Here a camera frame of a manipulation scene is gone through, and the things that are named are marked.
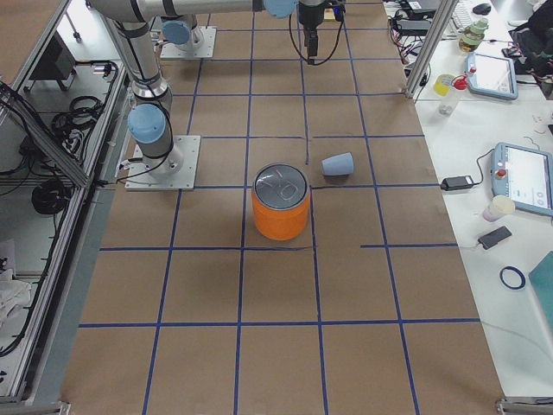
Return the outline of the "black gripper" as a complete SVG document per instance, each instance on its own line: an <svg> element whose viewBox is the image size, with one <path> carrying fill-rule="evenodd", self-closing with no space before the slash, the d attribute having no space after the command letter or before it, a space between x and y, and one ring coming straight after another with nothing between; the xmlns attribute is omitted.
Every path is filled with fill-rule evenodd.
<svg viewBox="0 0 553 415"><path fill-rule="evenodd" d="M298 4L298 20L303 27L304 44L307 59L313 61L318 55L318 42L309 42L317 35L317 28L324 20L323 0L300 0Z"/></svg>

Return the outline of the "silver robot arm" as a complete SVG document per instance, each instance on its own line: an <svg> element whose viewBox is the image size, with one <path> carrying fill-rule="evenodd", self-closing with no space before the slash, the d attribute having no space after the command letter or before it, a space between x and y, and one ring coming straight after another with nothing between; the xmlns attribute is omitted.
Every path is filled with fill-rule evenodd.
<svg viewBox="0 0 553 415"><path fill-rule="evenodd" d="M105 22L116 50L132 78L131 88L139 103L170 102L172 93L162 77L154 53L148 23L156 16L186 17L244 11L266 11L275 18L298 13L308 46L308 55L316 55L317 27L324 20L328 1L92 1Z"/></svg>
<svg viewBox="0 0 553 415"><path fill-rule="evenodd" d="M162 34L166 41L180 49L198 48L204 35L198 27L197 16L186 14L176 17L162 17Z"/></svg>

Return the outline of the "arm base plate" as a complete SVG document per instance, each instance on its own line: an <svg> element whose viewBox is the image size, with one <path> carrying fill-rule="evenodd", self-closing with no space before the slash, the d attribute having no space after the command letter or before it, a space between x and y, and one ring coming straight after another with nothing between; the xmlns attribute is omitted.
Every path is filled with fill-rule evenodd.
<svg viewBox="0 0 553 415"><path fill-rule="evenodd" d="M163 60L182 61L213 57L217 29L214 26L169 25L162 29Z"/></svg>
<svg viewBox="0 0 553 415"><path fill-rule="evenodd" d="M131 179L125 181L129 191L170 191L193 190L200 154L200 136L175 135L174 148L163 164L153 169L160 161L154 163L145 158L130 166Z"/></svg>

